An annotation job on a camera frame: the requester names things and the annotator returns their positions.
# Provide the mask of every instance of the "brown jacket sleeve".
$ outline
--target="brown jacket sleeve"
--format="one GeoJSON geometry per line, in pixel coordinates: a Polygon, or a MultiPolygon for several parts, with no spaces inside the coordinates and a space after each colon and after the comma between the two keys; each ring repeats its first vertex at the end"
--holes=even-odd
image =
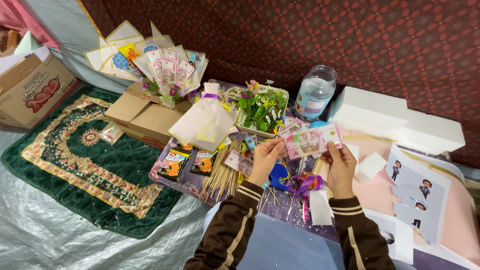
{"type": "Polygon", "coordinates": [[[236,269],[247,250],[263,193],[261,187],[243,181],[235,196],[229,196],[220,204],[183,270],[236,269]]]}
{"type": "Polygon", "coordinates": [[[348,270],[393,270],[388,246],[378,225],[368,219],[357,197],[333,199],[328,203],[335,216],[335,228],[348,270]]]}

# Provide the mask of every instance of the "striped cuff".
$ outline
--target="striped cuff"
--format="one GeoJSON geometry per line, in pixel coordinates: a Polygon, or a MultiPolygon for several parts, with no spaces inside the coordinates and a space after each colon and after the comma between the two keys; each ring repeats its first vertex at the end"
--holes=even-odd
{"type": "Polygon", "coordinates": [[[257,209],[258,202],[263,194],[263,188],[248,181],[243,181],[235,193],[234,198],[241,201],[249,208],[257,209]]]}
{"type": "Polygon", "coordinates": [[[328,204],[332,208],[335,225],[352,226],[363,224],[368,220],[356,196],[350,199],[330,198],[328,204]]]}

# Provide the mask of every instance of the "label on jar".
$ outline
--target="label on jar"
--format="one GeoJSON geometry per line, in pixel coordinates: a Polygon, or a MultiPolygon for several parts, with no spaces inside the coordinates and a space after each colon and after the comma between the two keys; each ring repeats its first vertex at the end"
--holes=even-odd
{"type": "Polygon", "coordinates": [[[300,92],[295,102],[295,110],[306,118],[316,118],[322,114],[331,98],[312,99],[300,92]]]}

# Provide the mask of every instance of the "green prayer rug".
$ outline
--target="green prayer rug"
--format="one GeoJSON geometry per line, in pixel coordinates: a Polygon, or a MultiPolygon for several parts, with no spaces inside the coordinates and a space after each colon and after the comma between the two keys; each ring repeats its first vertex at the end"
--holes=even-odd
{"type": "Polygon", "coordinates": [[[99,228],[142,239],[165,220],[181,193],[148,178],[161,150],[127,135],[113,146],[96,136],[119,97],[82,87],[6,149],[1,161],[99,228]]]}

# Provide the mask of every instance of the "person's left hand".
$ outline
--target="person's left hand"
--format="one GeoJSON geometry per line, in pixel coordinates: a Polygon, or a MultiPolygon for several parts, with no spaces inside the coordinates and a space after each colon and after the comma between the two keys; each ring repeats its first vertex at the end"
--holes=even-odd
{"type": "Polygon", "coordinates": [[[272,172],[275,161],[287,156],[287,148],[283,138],[270,139],[255,147],[253,169],[249,182],[262,186],[272,172]]]}

